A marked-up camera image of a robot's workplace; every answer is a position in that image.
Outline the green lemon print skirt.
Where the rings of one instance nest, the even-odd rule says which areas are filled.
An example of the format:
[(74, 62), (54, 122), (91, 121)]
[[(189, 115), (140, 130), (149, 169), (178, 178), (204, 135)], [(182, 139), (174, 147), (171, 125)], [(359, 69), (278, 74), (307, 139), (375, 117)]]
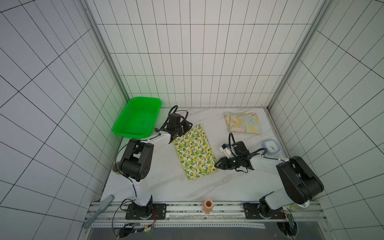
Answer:
[(189, 181), (218, 171), (213, 149), (202, 125), (194, 126), (185, 135), (177, 137), (174, 146)]

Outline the pastel floral skirt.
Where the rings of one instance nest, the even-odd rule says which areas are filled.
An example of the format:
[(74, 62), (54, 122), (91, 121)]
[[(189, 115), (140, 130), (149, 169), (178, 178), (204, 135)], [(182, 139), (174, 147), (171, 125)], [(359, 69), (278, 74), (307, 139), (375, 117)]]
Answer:
[(224, 112), (229, 132), (261, 135), (262, 130), (256, 113)]

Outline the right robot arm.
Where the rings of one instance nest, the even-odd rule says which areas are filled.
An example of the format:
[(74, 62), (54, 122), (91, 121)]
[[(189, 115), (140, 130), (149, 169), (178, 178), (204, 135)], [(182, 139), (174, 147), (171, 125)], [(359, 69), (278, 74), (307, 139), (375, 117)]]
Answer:
[(241, 172), (241, 168), (245, 168), (246, 173), (259, 170), (280, 177), (283, 187), (263, 196), (256, 204), (257, 219), (271, 219), (274, 213), (284, 213), (283, 207), (292, 204), (308, 207), (310, 201), (324, 191), (321, 180), (299, 156), (288, 159), (267, 157), (267, 148), (249, 152), (242, 141), (224, 144), (220, 151), (226, 156), (215, 163), (217, 169)]

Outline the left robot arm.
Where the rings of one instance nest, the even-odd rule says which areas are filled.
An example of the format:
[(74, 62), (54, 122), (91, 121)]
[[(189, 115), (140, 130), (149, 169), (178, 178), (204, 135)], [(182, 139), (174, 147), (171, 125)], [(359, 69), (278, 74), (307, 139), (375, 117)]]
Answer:
[(169, 112), (163, 125), (155, 129), (155, 135), (145, 140), (131, 139), (123, 147), (124, 153), (116, 168), (134, 189), (134, 199), (128, 206), (129, 216), (144, 220), (155, 215), (153, 196), (145, 178), (150, 172), (155, 149), (172, 143), (192, 129), (193, 124), (187, 120), (189, 112), (185, 113), (183, 116), (178, 110)]

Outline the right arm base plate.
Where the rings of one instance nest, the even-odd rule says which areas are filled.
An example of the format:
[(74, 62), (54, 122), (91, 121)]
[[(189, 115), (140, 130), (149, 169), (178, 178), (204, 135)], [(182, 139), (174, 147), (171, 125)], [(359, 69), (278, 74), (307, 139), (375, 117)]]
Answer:
[(247, 220), (284, 220), (286, 214), (282, 208), (272, 210), (266, 203), (244, 203), (243, 209)]

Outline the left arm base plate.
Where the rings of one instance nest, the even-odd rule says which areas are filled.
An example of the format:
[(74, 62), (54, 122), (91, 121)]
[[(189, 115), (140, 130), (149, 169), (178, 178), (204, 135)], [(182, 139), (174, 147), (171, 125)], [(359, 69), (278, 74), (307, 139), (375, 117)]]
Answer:
[(166, 218), (166, 204), (151, 204), (148, 206), (139, 206), (135, 203), (129, 204), (126, 210), (126, 220), (164, 220)]

